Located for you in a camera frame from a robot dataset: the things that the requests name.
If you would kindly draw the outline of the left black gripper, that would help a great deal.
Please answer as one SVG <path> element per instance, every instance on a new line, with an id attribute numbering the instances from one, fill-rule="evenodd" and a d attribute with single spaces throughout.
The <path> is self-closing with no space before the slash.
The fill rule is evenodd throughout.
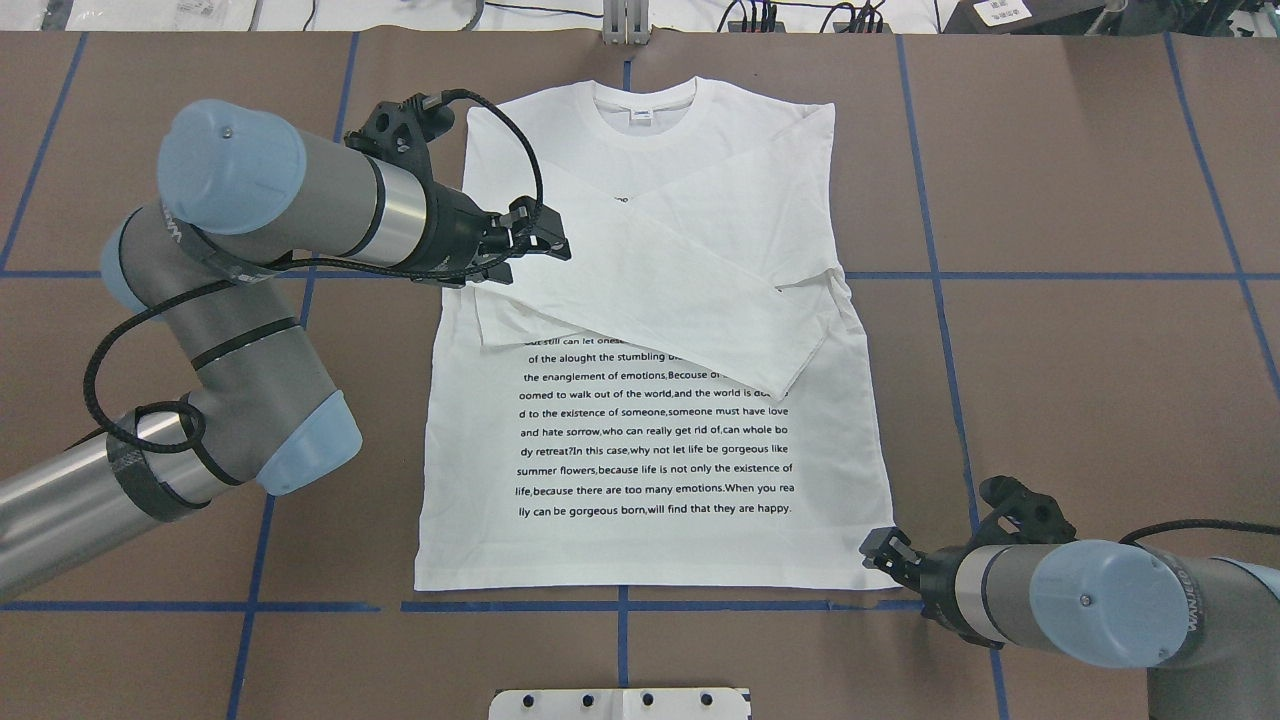
<path id="1" fill-rule="evenodd" d="M 494 115 L 518 141 L 532 172 L 534 195 L 504 213 L 435 181 L 429 145 L 454 124 L 451 104 L 467 100 Z M 508 261 L 527 254 L 571 258 L 558 211 L 545 204 L 541 168 L 525 133 L 475 92 L 416 94 L 379 102 L 367 120 L 346 132 L 346 147 L 369 160 L 375 206 L 365 237 L 346 252 L 369 272 L 461 288 L 486 281 L 511 284 Z"/>

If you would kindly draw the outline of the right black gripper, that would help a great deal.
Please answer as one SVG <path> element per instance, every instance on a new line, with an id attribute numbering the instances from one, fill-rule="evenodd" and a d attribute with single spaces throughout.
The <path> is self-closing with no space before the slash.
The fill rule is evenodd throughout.
<path id="1" fill-rule="evenodd" d="M 1053 497 L 1014 477 L 983 480 L 979 495 L 991 514 L 963 544 L 916 551 L 904 530 L 881 527 L 868 533 L 859 552 L 864 568 L 890 575 L 923 598 L 923 618 L 965 641 L 1007 641 L 983 597 L 989 565 L 1014 546 L 1070 543 L 1076 539 L 1076 528 Z"/>

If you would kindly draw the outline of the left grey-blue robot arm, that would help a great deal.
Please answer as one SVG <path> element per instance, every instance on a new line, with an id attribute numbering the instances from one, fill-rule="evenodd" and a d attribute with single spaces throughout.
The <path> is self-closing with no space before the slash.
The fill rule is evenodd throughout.
<path id="1" fill-rule="evenodd" d="M 216 99 L 183 108 L 157 158 L 159 197 L 122 223 L 100 273 L 132 316 L 92 351 L 82 398 L 95 430 L 3 482 L 9 600 L 250 480 L 300 489 L 364 439 L 344 395 L 274 279 L 329 266 L 442 287 L 512 281 L 527 254 L 570 258 L 559 214 L 532 196 L 488 211 L 435 181 L 431 141 L 453 88 L 379 102 L 340 142 Z M 182 398 L 108 413 L 99 373 L 129 331 L 163 320 L 198 378 Z"/>

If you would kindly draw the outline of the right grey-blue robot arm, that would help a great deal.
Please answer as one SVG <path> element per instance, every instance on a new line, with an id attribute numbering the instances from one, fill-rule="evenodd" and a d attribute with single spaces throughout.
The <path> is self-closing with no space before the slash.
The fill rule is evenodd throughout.
<path id="1" fill-rule="evenodd" d="M 965 543 L 924 552 L 897 527 L 876 528 L 864 565 L 916 592 L 925 619 L 972 644 L 1144 670 L 1152 719 L 1277 716 L 1277 570 L 1142 544 L 1166 530 L 1276 527 L 1189 519 L 1080 539 L 1053 497 L 1016 478 L 986 479 L 980 497 L 991 511 Z"/>

